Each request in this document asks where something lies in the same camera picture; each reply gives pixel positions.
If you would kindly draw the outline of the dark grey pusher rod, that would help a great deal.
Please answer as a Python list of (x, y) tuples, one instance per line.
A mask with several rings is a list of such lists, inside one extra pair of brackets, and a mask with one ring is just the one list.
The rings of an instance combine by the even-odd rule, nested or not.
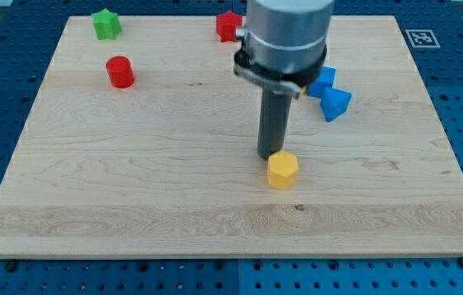
[(257, 141), (260, 158), (267, 160), (283, 148), (291, 101), (289, 93), (263, 89)]

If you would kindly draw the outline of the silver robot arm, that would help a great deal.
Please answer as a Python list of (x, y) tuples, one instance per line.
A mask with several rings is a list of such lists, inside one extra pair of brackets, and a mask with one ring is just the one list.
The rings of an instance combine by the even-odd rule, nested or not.
[(262, 89), (257, 154), (283, 149), (291, 102), (320, 75), (334, 0), (251, 0), (234, 73)]

